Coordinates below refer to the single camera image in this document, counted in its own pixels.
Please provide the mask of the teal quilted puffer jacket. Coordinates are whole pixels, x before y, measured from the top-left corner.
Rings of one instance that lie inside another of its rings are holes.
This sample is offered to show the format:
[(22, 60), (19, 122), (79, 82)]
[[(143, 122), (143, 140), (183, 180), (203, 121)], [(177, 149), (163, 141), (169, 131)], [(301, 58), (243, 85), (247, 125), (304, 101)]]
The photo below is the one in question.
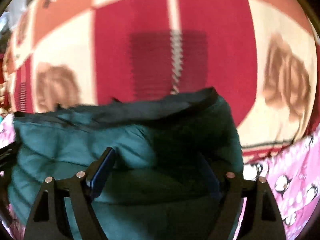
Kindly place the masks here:
[(243, 171), (230, 107), (213, 88), (16, 113), (13, 123), (20, 148), (8, 197), (22, 224), (46, 177), (69, 178), (110, 147), (117, 162), (92, 204), (109, 239), (207, 239), (220, 178)]

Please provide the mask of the pink penguin print blanket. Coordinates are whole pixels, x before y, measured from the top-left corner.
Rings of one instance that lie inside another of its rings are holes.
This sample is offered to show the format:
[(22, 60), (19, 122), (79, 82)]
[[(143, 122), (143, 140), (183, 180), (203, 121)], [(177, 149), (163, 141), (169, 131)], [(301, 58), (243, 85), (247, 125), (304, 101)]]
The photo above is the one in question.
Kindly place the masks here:
[(190, 160), (187, 149), (203, 151), (215, 168), (241, 170), (256, 180), (266, 176), (284, 220), (288, 239), (302, 231), (319, 199), (319, 130), (274, 157), (243, 161), (238, 132), (229, 115), (216, 113), (178, 124), (89, 123), (79, 116), (8, 115), (1, 122), (1, 146), (20, 143), (9, 183), (1, 197), (19, 225), (27, 222), (31, 204), (47, 176), (64, 179), (112, 147), (119, 165), (130, 171), (152, 168), (170, 147), (166, 165), (179, 168)]

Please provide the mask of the red cream rose bedspread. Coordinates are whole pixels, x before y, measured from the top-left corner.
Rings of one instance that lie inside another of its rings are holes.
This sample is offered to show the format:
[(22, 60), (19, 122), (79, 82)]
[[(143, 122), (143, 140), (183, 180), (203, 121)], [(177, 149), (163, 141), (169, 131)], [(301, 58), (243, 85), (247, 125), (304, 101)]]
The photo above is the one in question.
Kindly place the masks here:
[(214, 87), (246, 162), (319, 125), (319, 45), (297, 0), (26, 0), (1, 54), (1, 111), (158, 100)]

